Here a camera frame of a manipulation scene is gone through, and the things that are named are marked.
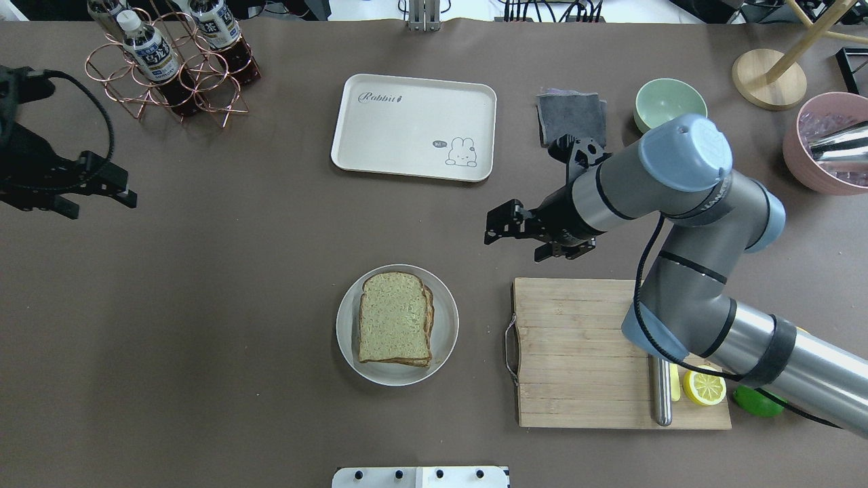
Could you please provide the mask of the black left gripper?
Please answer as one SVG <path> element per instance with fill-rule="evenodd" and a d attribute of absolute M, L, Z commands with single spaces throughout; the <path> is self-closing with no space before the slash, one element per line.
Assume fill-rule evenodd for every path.
<path fill-rule="evenodd" d="M 55 93 L 53 78 L 73 83 L 99 110 L 108 133 L 105 157 L 89 150 L 81 151 L 75 160 L 60 157 L 46 139 L 16 120 L 20 105 L 46 99 Z M 62 71 L 28 66 L 3 66 L 1 85 L 3 203 L 21 211 L 40 209 L 72 220 L 79 217 L 79 206 L 64 198 L 65 194 L 99 195 L 127 208 L 137 208 L 138 195 L 128 189 L 127 170 L 113 163 L 117 139 L 111 118 L 87 87 Z"/>

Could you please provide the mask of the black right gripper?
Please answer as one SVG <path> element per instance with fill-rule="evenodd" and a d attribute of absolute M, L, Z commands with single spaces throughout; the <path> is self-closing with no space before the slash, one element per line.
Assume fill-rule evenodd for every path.
<path fill-rule="evenodd" d="M 521 201 L 510 200 L 493 208 L 486 216 L 487 235 L 518 235 L 534 239 L 542 246 L 534 250 L 534 262 L 549 258 L 577 259 L 596 247 L 596 237 L 604 232 L 593 228 L 578 213 L 573 190 L 577 179 L 605 161 L 604 152 L 590 137 L 563 135 L 548 147 L 550 157 L 566 166 L 565 183 L 537 208 L 525 210 Z"/>

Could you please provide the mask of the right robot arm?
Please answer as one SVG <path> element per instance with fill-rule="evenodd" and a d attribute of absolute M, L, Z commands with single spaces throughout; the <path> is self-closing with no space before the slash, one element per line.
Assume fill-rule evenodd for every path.
<path fill-rule="evenodd" d="M 512 199 L 490 210 L 486 244 L 540 241 L 534 259 L 574 259 L 596 236 L 658 213 L 671 232 L 647 274 L 637 272 L 624 336 L 651 355 L 682 363 L 689 354 L 808 419 L 866 436 L 866 361 L 726 296 L 744 253 L 783 232 L 785 210 L 762 183 L 732 167 L 715 124 L 688 113 L 649 129 L 612 155 L 561 137 L 549 149 L 566 184 L 537 208 Z"/>

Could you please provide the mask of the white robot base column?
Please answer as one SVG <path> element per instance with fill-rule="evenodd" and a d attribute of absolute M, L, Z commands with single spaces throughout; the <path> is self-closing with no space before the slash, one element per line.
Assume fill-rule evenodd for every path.
<path fill-rule="evenodd" d="M 347 467 L 332 477 L 332 487 L 511 487 L 502 466 Z"/>

